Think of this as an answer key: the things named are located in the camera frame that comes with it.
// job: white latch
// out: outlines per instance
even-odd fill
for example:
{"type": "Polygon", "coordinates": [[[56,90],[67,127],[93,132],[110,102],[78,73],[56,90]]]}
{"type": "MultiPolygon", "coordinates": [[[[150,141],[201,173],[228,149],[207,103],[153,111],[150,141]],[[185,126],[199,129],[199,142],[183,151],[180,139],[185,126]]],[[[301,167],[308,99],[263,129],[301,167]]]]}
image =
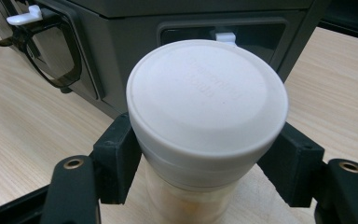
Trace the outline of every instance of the white latch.
{"type": "Polygon", "coordinates": [[[235,44],[236,36],[233,33],[216,33],[216,41],[223,42],[228,45],[237,46],[235,44]]]}
{"type": "Polygon", "coordinates": [[[23,25],[27,23],[31,23],[34,21],[43,20],[42,11],[40,11],[40,7],[37,5],[33,5],[28,7],[29,13],[24,13],[16,16],[7,17],[7,22],[10,25],[23,25]]]}

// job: screw hole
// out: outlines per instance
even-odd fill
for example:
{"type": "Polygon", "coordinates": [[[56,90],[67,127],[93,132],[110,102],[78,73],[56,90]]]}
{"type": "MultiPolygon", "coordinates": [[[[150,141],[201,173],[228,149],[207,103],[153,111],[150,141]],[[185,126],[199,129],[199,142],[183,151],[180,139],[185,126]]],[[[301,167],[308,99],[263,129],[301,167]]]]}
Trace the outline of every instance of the screw hole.
{"type": "Polygon", "coordinates": [[[339,163],[339,166],[348,172],[358,174],[358,165],[354,163],[342,161],[339,163]]]}
{"type": "Polygon", "coordinates": [[[63,168],[67,169],[67,170],[72,170],[72,169],[76,169],[77,167],[83,165],[83,160],[81,159],[73,159],[73,160],[69,160],[68,162],[66,162],[63,165],[63,168]]]}

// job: white lid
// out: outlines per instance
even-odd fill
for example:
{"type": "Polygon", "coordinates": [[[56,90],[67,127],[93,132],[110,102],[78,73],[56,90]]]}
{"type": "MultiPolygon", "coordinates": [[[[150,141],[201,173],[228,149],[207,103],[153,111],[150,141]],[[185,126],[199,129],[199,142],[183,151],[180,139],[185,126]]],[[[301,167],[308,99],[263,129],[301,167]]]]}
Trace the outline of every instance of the white lid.
{"type": "Polygon", "coordinates": [[[147,160],[173,184],[195,188],[244,175],[279,134],[288,110],[284,86],[266,63],[208,40],[147,54],[131,72],[127,101],[147,160]]]}

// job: gray machine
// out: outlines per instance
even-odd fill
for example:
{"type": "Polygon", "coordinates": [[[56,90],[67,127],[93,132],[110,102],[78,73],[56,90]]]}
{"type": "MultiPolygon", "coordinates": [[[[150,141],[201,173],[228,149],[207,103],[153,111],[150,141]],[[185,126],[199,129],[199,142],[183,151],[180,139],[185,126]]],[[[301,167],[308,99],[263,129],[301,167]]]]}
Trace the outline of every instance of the gray machine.
{"type": "Polygon", "coordinates": [[[131,69],[151,50],[174,41],[214,40],[216,33],[233,33],[239,47],[263,59],[285,81],[328,4],[322,0],[0,0],[0,36],[14,39],[13,49],[25,55],[39,74],[46,73],[51,80],[75,76],[56,87],[76,92],[115,118],[127,111],[125,88],[131,69]],[[7,23],[7,17],[28,13],[32,5],[40,7],[42,21],[7,23]],[[18,30],[21,37],[12,37],[18,30]],[[21,42],[28,34],[29,40],[21,42]]]}

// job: wood grain surface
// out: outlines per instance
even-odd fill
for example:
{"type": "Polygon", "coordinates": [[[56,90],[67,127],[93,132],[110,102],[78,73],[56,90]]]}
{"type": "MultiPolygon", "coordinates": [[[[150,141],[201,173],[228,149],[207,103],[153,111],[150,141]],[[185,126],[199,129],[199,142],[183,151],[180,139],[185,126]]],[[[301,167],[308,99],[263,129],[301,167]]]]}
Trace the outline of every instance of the wood grain surface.
{"type": "MultiPolygon", "coordinates": [[[[324,160],[358,161],[358,39],[316,29],[285,86],[288,122],[326,149],[324,160]]],[[[46,186],[60,160],[88,155],[112,121],[76,94],[50,87],[13,49],[0,48],[0,205],[46,186]]],[[[126,204],[101,210],[103,223],[153,223],[144,160],[126,204]]],[[[314,223],[313,208],[288,207],[255,166],[223,223],[314,223]]]]}

